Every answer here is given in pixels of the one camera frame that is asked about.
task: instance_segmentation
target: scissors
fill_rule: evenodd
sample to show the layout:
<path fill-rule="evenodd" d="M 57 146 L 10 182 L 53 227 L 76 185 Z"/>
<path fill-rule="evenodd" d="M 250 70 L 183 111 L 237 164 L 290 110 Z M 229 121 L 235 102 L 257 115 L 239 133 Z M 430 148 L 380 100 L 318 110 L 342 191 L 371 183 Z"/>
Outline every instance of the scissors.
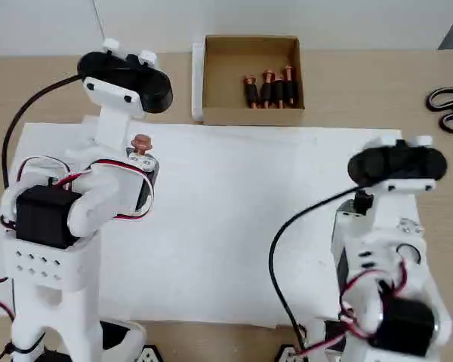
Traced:
<path fill-rule="evenodd" d="M 453 111 L 453 99 L 445 103 L 435 103 L 435 98 L 440 94 L 448 94 L 453 96 L 453 87 L 443 87 L 435 89 L 433 92 L 428 94 L 426 97 L 426 107 L 431 112 L 442 112 L 447 110 Z M 450 112 L 439 119 L 438 125 L 445 132 L 453 133 L 453 126 L 450 125 L 450 122 L 453 121 L 453 112 Z"/>

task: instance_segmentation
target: black cylindrical part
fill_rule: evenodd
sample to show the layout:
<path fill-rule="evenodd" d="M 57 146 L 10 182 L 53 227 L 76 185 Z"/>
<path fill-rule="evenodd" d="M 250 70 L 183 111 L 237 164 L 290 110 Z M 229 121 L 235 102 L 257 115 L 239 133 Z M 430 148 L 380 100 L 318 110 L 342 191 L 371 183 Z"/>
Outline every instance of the black cylindrical part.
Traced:
<path fill-rule="evenodd" d="M 245 97 L 249 107 L 251 107 L 253 103 L 258 104 L 258 90 L 255 84 L 245 83 Z"/>
<path fill-rule="evenodd" d="M 283 79 L 276 79 L 273 82 L 273 93 L 276 104 L 284 100 L 284 81 Z"/>
<path fill-rule="evenodd" d="M 294 82 L 293 81 L 285 81 L 284 101 L 290 106 L 293 106 L 295 104 Z"/>
<path fill-rule="evenodd" d="M 263 83 L 262 89 L 260 89 L 260 100 L 262 104 L 268 102 L 271 104 L 272 102 L 272 84 L 271 83 Z"/>

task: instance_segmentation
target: white bracket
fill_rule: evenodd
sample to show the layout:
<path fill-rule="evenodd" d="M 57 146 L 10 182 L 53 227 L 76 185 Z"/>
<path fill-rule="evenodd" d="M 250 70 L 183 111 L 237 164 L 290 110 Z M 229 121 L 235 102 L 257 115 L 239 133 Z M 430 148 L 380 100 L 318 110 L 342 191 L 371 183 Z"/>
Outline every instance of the white bracket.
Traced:
<path fill-rule="evenodd" d="M 145 115 L 139 94 L 92 77 L 84 80 L 84 89 L 91 101 L 101 106 L 94 140 L 98 145 L 124 153 L 131 117 Z"/>

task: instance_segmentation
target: white cable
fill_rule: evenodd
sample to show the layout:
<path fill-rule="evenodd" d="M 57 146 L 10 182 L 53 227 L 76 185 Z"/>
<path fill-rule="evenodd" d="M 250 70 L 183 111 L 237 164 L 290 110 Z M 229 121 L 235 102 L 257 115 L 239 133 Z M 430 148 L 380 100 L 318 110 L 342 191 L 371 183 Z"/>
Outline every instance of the white cable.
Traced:
<path fill-rule="evenodd" d="M 144 171 L 140 172 L 139 170 L 132 170 L 131 168 L 127 168 L 127 167 L 124 167 L 124 166 L 121 166 L 121 165 L 118 165 L 118 164 L 110 164 L 110 163 L 107 163 L 107 162 L 100 162 L 100 163 L 97 163 L 97 164 L 105 164 L 107 166 L 120 168 L 122 170 L 131 171 L 131 172 L 134 172 L 134 173 L 137 173 L 137 174 L 141 175 L 143 177 L 144 181 L 146 182 L 146 184 L 148 185 L 150 202 L 148 203 L 146 201 L 146 203 L 138 211 L 134 211 L 131 215 L 127 215 L 127 216 L 130 216 L 130 217 L 133 217 L 133 218 L 138 218 L 138 217 L 145 216 L 151 210 L 151 207 L 153 207 L 153 203 L 154 203 L 154 188 L 153 188 L 153 185 L 151 184 L 151 181 L 149 181 L 149 178 L 146 176 L 145 173 L 143 173 Z M 139 169 L 139 167 L 134 166 L 133 164 L 127 164 L 127 165 L 132 166 L 132 167 L 136 167 L 136 168 Z"/>
<path fill-rule="evenodd" d="M 69 172 L 70 172 L 70 167 L 68 164 L 66 164 L 64 161 L 61 161 L 60 159 L 58 158 L 54 158 L 54 157 L 51 157 L 51 156 L 46 156 L 46 155 L 33 155 L 33 156 L 29 156 L 27 158 L 25 158 L 21 163 L 20 163 L 20 166 L 19 166 L 19 169 L 18 169 L 18 173 L 17 173 L 17 181 L 20 181 L 22 175 L 23 175 L 23 172 L 25 170 L 25 166 L 26 164 L 29 162 L 29 161 L 34 161 L 34 160 L 46 160 L 46 161 L 49 161 L 49 162 L 52 162 L 54 164 L 58 164 L 59 166 L 61 166 L 64 170 L 64 175 L 67 175 Z"/>

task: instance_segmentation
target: black cable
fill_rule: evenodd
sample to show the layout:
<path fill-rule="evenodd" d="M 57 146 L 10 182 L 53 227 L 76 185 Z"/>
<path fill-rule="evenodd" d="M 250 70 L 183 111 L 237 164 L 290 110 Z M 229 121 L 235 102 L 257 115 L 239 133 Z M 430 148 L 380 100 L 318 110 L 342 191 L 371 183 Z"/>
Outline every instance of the black cable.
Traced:
<path fill-rule="evenodd" d="M 273 284 L 273 287 L 275 288 L 277 296 L 279 297 L 280 302 L 282 303 L 282 306 L 284 307 L 285 312 L 287 313 L 287 315 L 288 315 L 288 317 L 290 319 L 290 322 L 292 323 L 292 327 L 294 328 L 295 335 L 297 337 L 297 341 L 298 341 L 298 344 L 299 344 L 299 347 L 300 347 L 301 350 L 304 349 L 304 340 L 302 338 L 302 334 L 300 332 L 299 325 L 298 325 L 297 321 L 295 320 L 295 316 L 292 313 L 292 310 L 288 306 L 287 300 L 285 300 L 285 297 L 284 297 L 282 291 L 280 290 L 279 284 L 277 283 L 277 278 L 275 276 L 275 272 L 273 271 L 273 255 L 275 254 L 275 249 L 276 249 L 277 244 L 279 243 L 279 239 L 282 236 L 282 234 L 284 233 L 284 231 L 292 223 L 294 223 L 297 219 L 301 218 L 302 216 L 304 216 L 306 213 L 309 213 L 310 211 L 314 211 L 315 209 L 317 209 L 317 208 L 319 208 L 321 206 L 324 206 L 324 205 L 326 205 L 326 204 L 328 204 L 328 203 L 330 203 L 332 201 L 335 201 L 335 200 L 337 200 L 339 198 L 342 198 L 342 197 L 350 194 L 351 192 L 356 192 L 356 191 L 358 191 L 360 189 L 363 189 L 363 188 L 364 188 L 364 186 L 352 187 L 351 189 L 348 189 L 348 190 L 346 190 L 344 192 L 341 192 L 340 194 L 336 194 L 334 196 L 331 196 L 330 198 L 326 198 L 325 200 L 320 201 L 317 204 L 314 204 L 313 206 L 309 206 L 307 209 L 303 209 L 299 213 L 296 213 L 284 225 L 282 225 L 280 230 L 277 231 L 277 234 L 273 238 L 272 244 L 270 245 L 270 251 L 269 251 L 269 273 L 270 273 L 270 279 L 272 280 L 272 284 Z"/>
<path fill-rule="evenodd" d="M 20 118 L 22 115 L 26 112 L 26 110 L 39 98 L 44 96 L 47 93 L 52 92 L 55 89 L 58 89 L 60 87 L 63 87 L 64 85 L 68 85 L 70 83 L 73 83 L 74 81 L 78 81 L 79 79 L 83 79 L 89 75 L 95 75 L 97 73 L 102 73 L 102 72 L 114 72 L 114 71 L 127 71 L 127 72 L 140 72 L 137 69 L 129 69 L 125 67 L 117 67 L 117 68 L 104 68 L 104 69 L 95 69 L 83 73 L 78 73 L 76 75 L 72 75 L 68 78 L 65 78 L 61 81 L 58 81 L 56 83 L 53 83 L 49 85 L 48 87 L 45 87 L 41 90 L 39 90 L 37 93 L 35 93 L 33 96 L 27 100 L 23 106 L 20 107 L 18 112 L 15 114 L 14 119 L 12 119 L 12 122 L 8 125 L 7 132 L 5 133 L 5 138 L 3 139 L 3 144 L 2 144 L 2 177 L 3 177 L 3 186 L 5 189 L 8 188 L 8 166 L 7 166 L 7 157 L 8 157 L 8 144 L 10 143 L 10 139 L 12 137 L 12 133 L 14 132 L 15 127 L 17 126 Z"/>
<path fill-rule="evenodd" d="M 280 237 L 282 236 L 284 231 L 292 223 L 294 223 L 297 219 L 299 219 L 302 216 L 306 215 L 310 211 L 314 211 L 315 209 L 317 209 L 319 207 L 322 207 L 322 206 L 324 206 L 324 205 L 326 205 L 326 204 L 328 204 L 328 203 L 330 203 L 332 201 L 335 201 L 335 200 L 337 200 L 339 198 L 342 198 L 342 197 L 344 197 L 344 196 L 346 196 L 346 195 L 348 195 L 348 194 L 350 194 L 352 192 L 357 192 L 357 191 L 359 191 L 361 189 L 364 189 L 366 187 L 376 186 L 377 184 L 382 183 L 383 181 L 389 179 L 392 175 L 398 173 L 399 171 L 407 170 L 410 167 L 414 166 L 416 163 L 421 162 L 421 161 L 425 161 L 426 162 L 426 159 L 423 158 L 423 157 L 420 157 L 420 155 L 418 155 L 418 154 L 414 154 L 412 157 L 408 158 L 406 160 L 406 162 L 403 162 L 403 164 L 400 167 L 397 167 L 396 169 L 389 169 L 387 172 L 384 173 L 383 176 L 379 177 L 378 179 L 372 179 L 369 184 L 352 187 L 351 189 L 345 190 L 345 191 L 343 191 L 343 192 L 341 192 L 339 194 L 331 196 L 330 198 L 326 198 L 325 200 L 320 201 L 317 204 L 314 204 L 313 206 L 309 206 L 308 208 L 303 209 L 301 212 L 296 213 L 295 215 L 293 215 L 293 217 L 290 218 L 286 223 L 284 223 L 284 225 L 282 225 L 280 230 L 277 231 L 277 234 L 273 238 L 273 241 L 272 241 L 272 243 L 270 245 L 270 251 L 269 251 L 269 273 L 270 273 L 270 279 L 272 280 L 272 284 L 273 284 L 273 287 L 275 288 L 277 296 L 279 297 L 280 302 L 282 303 L 282 306 L 284 307 L 285 312 L 287 313 L 287 315 L 288 315 L 288 317 L 289 317 L 289 319 L 290 319 L 290 321 L 292 323 L 292 327 L 294 328 L 295 335 L 297 337 L 297 341 L 299 343 L 301 351 L 303 351 L 305 347 L 304 347 L 304 341 L 302 339 L 302 335 L 300 333 L 299 325 L 298 325 L 298 323 L 297 323 L 297 321 L 295 319 L 294 314 L 292 313 L 292 310 L 288 306 L 288 303 L 285 300 L 285 297 L 284 297 L 282 291 L 280 290 L 279 284 L 277 283 L 277 279 L 276 279 L 276 276 L 275 276 L 275 272 L 273 271 L 273 255 L 275 254 L 275 249 L 276 249 L 277 244 L 279 243 Z"/>
<path fill-rule="evenodd" d="M 58 81 L 56 83 L 53 83 L 49 85 L 48 87 L 45 87 L 44 89 L 39 90 L 37 93 L 35 93 L 33 96 L 27 100 L 23 106 L 20 107 L 18 110 L 17 114 L 14 116 L 14 119 L 10 123 L 7 129 L 7 133 L 5 134 L 5 138 L 3 139 L 3 144 L 2 144 L 2 176 L 3 176 L 3 186 L 7 189 L 8 188 L 8 166 L 7 166 L 7 156 L 8 156 L 8 144 L 10 143 L 10 138 L 12 136 L 12 133 L 14 132 L 15 127 L 18 124 L 18 121 L 22 117 L 23 113 L 40 97 L 44 96 L 45 94 L 52 92 L 54 89 L 58 89 L 64 85 L 68 85 L 70 83 L 73 83 L 74 81 L 78 81 L 79 79 L 82 79 L 83 75 L 82 74 L 76 74 L 71 77 L 65 78 L 62 81 Z"/>

